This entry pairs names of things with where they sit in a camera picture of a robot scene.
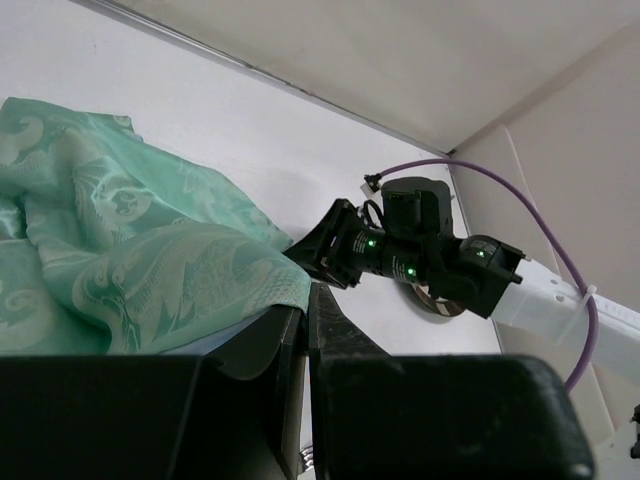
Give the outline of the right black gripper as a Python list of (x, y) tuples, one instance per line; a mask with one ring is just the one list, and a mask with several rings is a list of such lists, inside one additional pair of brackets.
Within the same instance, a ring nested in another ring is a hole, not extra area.
[(369, 248), (378, 248), (381, 229), (368, 227), (347, 199), (337, 199), (306, 236), (284, 251), (313, 279), (340, 289), (354, 288), (363, 272), (380, 273), (375, 260), (366, 260)]

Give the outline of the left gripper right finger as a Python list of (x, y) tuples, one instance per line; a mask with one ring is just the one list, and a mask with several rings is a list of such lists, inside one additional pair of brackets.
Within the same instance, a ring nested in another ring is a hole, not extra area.
[(389, 355), (342, 312), (323, 283), (311, 288), (305, 336), (316, 477), (380, 475), (393, 448), (375, 418), (375, 375)]

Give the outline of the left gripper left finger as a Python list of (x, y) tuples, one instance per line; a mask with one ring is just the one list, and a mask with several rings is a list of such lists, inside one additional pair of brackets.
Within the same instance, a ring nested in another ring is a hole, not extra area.
[(207, 357), (202, 433), (215, 479), (297, 477), (303, 320), (298, 309), (272, 307)]

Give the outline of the green patterned cloth placemat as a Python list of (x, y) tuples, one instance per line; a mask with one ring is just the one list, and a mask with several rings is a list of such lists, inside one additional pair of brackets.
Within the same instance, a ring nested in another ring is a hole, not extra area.
[(154, 354), (306, 310), (290, 237), (222, 173), (126, 116), (1, 107), (1, 351)]

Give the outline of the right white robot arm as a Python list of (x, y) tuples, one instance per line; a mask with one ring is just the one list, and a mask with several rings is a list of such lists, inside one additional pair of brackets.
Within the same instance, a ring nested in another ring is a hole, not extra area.
[(557, 345), (587, 351), (587, 360), (639, 382), (639, 315), (568, 283), (537, 261), (486, 235), (453, 233), (449, 187), (405, 177), (381, 188), (378, 228), (346, 199), (285, 255), (313, 279), (340, 289), (369, 273), (424, 287), (434, 302), (450, 302), (482, 318)]

